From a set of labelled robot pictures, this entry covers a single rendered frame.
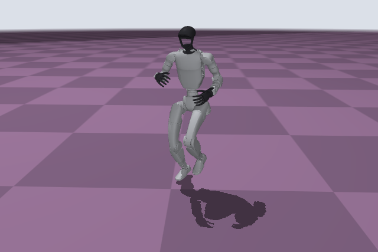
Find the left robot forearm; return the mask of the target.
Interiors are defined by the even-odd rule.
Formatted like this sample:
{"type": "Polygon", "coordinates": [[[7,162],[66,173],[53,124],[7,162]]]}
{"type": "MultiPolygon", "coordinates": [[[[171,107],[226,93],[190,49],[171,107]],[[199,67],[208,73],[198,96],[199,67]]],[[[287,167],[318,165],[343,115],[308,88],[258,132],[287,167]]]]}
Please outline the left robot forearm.
{"type": "Polygon", "coordinates": [[[212,92],[213,92],[213,95],[215,95],[218,91],[218,89],[222,86],[222,83],[223,83],[223,78],[221,75],[219,75],[219,79],[218,80],[214,80],[212,85],[210,86],[213,87],[214,89],[212,89],[212,92]]]}

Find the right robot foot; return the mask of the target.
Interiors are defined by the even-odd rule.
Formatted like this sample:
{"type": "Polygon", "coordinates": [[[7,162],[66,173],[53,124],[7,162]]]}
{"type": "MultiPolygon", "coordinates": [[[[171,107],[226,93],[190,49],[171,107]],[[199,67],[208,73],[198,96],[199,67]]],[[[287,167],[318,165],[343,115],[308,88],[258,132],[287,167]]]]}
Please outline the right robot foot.
{"type": "Polygon", "coordinates": [[[187,176],[187,174],[191,171],[190,165],[187,165],[187,166],[188,166],[188,168],[186,170],[181,168],[179,173],[176,175],[175,180],[180,181],[187,176]]]}

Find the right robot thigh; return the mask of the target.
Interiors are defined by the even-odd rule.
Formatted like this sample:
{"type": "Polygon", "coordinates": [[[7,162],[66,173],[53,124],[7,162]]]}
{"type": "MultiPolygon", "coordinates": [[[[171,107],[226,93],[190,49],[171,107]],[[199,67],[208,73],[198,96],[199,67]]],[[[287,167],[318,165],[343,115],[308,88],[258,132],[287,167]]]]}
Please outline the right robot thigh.
{"type": "Polygon", "coordinates": [[[183,108],[183,101],[176,102],[172,105],[168,121],[168,141],[171,150],[179,152],[183,144],[178,140],[182,124],[182,114],[186,110],[183,108]]]}

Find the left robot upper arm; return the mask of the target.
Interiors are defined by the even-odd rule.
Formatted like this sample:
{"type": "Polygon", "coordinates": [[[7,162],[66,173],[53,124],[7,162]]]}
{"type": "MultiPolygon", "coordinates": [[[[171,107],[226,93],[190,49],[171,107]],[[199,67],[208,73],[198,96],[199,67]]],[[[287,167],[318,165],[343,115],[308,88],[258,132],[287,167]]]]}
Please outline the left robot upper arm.
{"type": "Polygon", "coordinates": [[[208,67],[211,74],[213,75],[212,81],[218,80],[220,73],[219,73],[218,66],[214,60],[214,56],[211,53],[201,53],[200,58],[203,64],[208,67]]]}

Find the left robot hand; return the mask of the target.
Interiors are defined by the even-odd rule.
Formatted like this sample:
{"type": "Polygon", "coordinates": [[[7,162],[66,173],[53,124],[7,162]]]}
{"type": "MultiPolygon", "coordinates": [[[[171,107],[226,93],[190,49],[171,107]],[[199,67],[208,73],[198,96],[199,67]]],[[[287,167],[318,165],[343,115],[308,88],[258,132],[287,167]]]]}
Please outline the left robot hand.
{"type": "Polygon", "coordinates": [[[201,106],[203,105],[205,102],[207,102],[209,100],[210,97],[213,97],[213,92],[212,92],[212,89],[214,89],[213,87],[209,88],[208,90],[197,90],[197,92],[203,92],[199,95],[196,95],[196,96],[193,96],[193,97],[200,97],[200,98],[197,98],[197,99],[193,99],[193,101],[197,101],[197,100],[200,100],[198,102],[194,102],[195,104],[196,103],[199,103],[197,104],[196,106],[201,106]],[[201,100],[202,99],[202,100],[201,100]],[[202,103],[201,103],[202,102],[202,103]]]}

